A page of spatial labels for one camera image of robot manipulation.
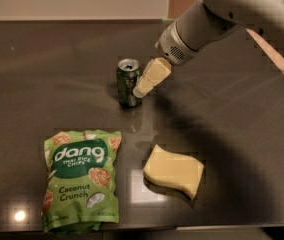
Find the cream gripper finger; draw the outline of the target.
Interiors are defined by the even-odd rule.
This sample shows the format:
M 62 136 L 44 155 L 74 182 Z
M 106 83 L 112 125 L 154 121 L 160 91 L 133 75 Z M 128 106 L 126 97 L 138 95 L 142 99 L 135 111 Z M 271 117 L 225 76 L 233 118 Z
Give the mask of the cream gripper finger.
M 163 57 L 149 61 L 133 89 L 133 95 L 143 98 L 171 74 L 172 65 Z

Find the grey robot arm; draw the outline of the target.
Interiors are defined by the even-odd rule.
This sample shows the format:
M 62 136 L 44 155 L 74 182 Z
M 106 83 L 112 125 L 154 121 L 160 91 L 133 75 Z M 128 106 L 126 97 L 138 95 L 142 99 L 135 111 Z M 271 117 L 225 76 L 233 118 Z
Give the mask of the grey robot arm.
M 259 34 L 284 57 L 284 0 L 198 0 L 164 30 L 133 89 L 142 98 L 200 50 L 230 35 L 238 26 Z

